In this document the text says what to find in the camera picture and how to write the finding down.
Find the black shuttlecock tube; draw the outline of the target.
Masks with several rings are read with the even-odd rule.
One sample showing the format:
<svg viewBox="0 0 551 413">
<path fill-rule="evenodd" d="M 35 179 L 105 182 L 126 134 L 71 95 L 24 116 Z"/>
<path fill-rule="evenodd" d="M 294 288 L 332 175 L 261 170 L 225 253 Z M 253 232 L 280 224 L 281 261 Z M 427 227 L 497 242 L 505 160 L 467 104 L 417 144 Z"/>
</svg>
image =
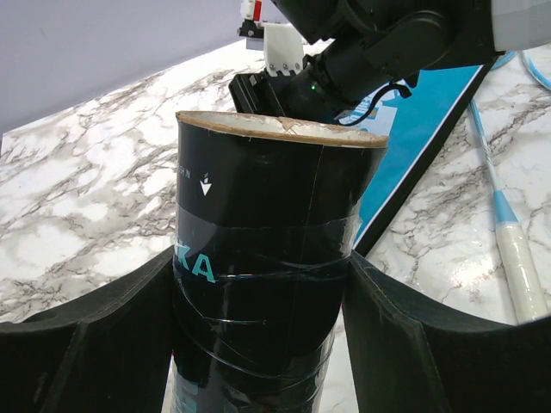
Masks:
<svg viewBox="0 0 551 413">
<path fill-rule="evenodd" d="M 315 412 L 388 138 L 266 115 L 176 119 L 170 408 Z"/>
</svg>

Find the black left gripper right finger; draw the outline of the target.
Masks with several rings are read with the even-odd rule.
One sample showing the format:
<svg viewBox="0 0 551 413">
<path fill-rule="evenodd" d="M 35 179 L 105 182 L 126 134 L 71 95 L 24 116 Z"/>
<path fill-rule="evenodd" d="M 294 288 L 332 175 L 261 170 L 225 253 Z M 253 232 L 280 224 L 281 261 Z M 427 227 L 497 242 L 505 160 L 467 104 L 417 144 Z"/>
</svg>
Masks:
<svg viewBox="0 0 551 413">
<path fill-rule="evenodd" d="M 344 324 L 361 412 L 548 412 L 550 319 L 457 311 L 350 257 Z"/>
</svg>

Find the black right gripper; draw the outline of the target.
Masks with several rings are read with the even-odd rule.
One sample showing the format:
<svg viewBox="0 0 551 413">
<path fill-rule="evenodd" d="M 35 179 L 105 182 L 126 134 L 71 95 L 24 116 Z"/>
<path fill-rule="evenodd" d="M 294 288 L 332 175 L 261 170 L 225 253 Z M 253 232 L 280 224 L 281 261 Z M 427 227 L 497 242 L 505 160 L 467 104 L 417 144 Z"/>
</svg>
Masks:
<svg viewBox="0 0 551 413">
<path fill-rule="evenodd" d="M 238 112 L 294 119 L 339 119 L 370 94 L 370 60 L 360 53 L 306 55 L 303 70 L 237 75 L 229 91 Z"/>
</svg>

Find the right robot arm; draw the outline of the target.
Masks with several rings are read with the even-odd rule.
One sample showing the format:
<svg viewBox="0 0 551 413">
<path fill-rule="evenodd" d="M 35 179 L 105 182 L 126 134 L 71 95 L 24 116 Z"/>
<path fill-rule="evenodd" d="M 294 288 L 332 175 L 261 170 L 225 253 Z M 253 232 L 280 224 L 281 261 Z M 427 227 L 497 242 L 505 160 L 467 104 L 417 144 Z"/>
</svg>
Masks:
<svg viewBox="0 0 551 413">
<path fill-rule="evenodd" d="M 490 65 L 550 41 L 547 1 L 278 1 L 310 43 L 229 90 L 240 113 L 334 123 L 372 92 L 410 95 L 422 70 Z M 501 194 L 496 232 L 515 325 L 454 310 L 350 259 L 344 326 L 362 412 L 547 412 L 550 317 L 525 238 Z"/>
</svg>

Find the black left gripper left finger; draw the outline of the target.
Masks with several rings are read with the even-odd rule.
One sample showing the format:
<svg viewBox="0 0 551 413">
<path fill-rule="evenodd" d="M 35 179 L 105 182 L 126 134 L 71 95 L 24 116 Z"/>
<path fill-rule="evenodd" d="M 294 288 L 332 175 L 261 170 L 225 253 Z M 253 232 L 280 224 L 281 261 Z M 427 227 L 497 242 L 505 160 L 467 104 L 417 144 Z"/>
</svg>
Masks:
<svg viewBox="0 0 551 413">
<path fill-rule="evenodd" d="M 159 412 L 172 352 L 172 255 L 1 324 L 3 412 Z"/>
</svg>

